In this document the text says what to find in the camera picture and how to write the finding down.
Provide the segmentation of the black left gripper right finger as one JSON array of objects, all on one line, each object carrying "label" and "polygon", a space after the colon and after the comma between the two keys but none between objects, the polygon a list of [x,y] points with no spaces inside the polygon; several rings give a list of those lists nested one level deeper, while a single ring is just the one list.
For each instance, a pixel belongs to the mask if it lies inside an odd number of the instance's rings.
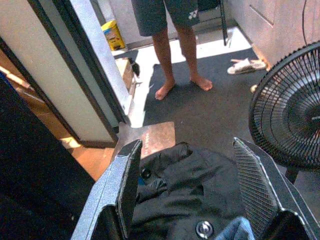
[{"label": "black left gripper right finger", "polygon": [[273,158],[235,137],[233,149],[246,217],[255,240],[320,240],[320,225]]}]

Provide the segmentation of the brown door mat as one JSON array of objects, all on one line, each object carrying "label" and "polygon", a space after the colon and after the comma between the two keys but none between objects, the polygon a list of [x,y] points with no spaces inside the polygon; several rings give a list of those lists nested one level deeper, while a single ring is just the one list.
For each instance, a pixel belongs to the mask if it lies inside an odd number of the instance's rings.
[{"label": "brown door mat", "polygon": [[175,124],[173,121],[147,125],[142,128],[141,158],[171,148],[176,144]]}]

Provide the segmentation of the large black furniture panel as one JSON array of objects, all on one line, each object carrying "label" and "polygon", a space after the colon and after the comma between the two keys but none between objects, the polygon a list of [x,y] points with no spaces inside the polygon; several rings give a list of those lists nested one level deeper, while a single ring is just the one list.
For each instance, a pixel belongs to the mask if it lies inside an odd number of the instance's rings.
[{"label": "large black furniture panel", "polygon": [[0,240],[70,240],[93,184],[0,73]]}]

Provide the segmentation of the dark sliding door frame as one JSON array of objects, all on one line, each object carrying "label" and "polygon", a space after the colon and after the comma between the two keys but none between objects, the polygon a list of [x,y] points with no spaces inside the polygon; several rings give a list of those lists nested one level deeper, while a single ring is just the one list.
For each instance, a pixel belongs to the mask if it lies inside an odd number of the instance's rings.
[{"label": "dark sliding door frame", "polygon": [[90,0],[27,0],[82,92],[101,127],[92,137],[70,133],[85,147],[113,148],[117,127],[128,123],[131,97]]}]

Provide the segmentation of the white slipper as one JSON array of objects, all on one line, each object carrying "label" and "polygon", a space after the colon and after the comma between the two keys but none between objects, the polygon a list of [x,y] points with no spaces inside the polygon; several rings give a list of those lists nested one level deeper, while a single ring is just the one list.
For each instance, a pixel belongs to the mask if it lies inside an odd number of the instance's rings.
[{"label": "white slipper", "polygon": [[229,75],[245,74],[264,70],[267,64],[261,59],[231,59],[233,65],[227,69]]}]

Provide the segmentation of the blue denim jeans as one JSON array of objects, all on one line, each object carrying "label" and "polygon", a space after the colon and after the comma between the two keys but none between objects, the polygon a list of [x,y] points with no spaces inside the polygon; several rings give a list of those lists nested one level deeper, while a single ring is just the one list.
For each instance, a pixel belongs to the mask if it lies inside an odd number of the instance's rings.
[{"label": "blue denim jeans", "polygon": [[245,217],[237,217],[214,240],[255,240],[255,237],[250,222]]}]

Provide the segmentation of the person in dark shorts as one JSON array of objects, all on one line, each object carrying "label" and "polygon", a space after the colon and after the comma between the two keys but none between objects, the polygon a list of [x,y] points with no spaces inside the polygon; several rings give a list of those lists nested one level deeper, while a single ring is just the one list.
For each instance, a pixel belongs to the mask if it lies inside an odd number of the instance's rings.
[{"label": "person in dark shorts", "polygon": [[199,22],[198,0],[131,0],[136,24],[142,37],[152,37],[157,59],[165,76],[155,99],[163,100],[175,86],[167,15],[177,31],[181,53],[185,57],[190,81],[204,91],[212,89],[210,80],[200,76],[197,66],[197,43],[193,26]]}]

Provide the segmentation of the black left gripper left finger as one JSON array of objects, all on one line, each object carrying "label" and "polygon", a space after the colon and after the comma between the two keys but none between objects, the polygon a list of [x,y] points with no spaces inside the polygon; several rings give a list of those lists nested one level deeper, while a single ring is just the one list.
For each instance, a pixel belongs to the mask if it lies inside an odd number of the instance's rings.
[{"label": "black left gripper left finger", "polygon": [[140,139],[125,145],[93,185],[71,240],[128,240],[142,145]]}]

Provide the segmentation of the yellow plastic bag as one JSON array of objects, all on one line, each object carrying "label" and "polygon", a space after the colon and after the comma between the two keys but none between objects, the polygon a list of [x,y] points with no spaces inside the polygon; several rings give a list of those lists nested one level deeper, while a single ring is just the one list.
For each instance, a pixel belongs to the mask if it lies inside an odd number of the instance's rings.
[{"label": "yellow plastic bag", "polygon": [[107,43],[112,51],[124,49],[125,43],[117,26],[116,20],[106,22],[101,26],[101,30],[107,40]]}]

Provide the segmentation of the black folding chair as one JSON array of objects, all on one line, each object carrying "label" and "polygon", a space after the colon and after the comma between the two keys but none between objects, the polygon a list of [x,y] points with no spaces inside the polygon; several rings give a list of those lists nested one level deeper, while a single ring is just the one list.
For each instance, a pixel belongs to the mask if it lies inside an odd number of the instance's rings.
[{"label": "black folding chair", "polygon": [[200,12],[210,11],[217,8],[220,10],[219,18],[221,19],[223,44],[224,46],[226,46],[227,39],[228,39],[228,32],[227,32],[224,0],[197,0],[197,2],[198,2],[198,8]]}]

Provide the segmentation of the black jacket with snap buttons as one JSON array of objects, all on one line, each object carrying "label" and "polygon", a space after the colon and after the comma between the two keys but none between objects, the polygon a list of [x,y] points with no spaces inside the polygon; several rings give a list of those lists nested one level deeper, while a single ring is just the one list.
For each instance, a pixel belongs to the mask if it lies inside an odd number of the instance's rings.
[{"label": "black jacket with snap buttons", "polygon": [[196,227],[212,225],[214,238],[246,215],[236,162],[182,142],[140,161],[129,240],[202,240]]}]

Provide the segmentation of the brown cardboard box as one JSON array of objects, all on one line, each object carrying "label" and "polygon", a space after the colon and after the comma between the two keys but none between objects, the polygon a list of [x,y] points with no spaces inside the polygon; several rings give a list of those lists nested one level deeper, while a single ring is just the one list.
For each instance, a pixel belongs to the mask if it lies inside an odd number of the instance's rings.
[{"label": "brown cardboard box", "polygon": [[115,60],[115,63],[129,95],[133,96],[136,89],[136,78],[131,59],[128,57],[118,58]]}]

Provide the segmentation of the black floor fan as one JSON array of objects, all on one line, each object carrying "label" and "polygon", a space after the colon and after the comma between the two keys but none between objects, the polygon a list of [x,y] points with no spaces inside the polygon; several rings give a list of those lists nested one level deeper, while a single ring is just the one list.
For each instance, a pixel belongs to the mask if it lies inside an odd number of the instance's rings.
[{"label": "black floor fan", "polygon": [[264,75],[248,126],[254,143],[286,168],[291,183],[300,171],[320,171],[320,40],[286,55]]}]

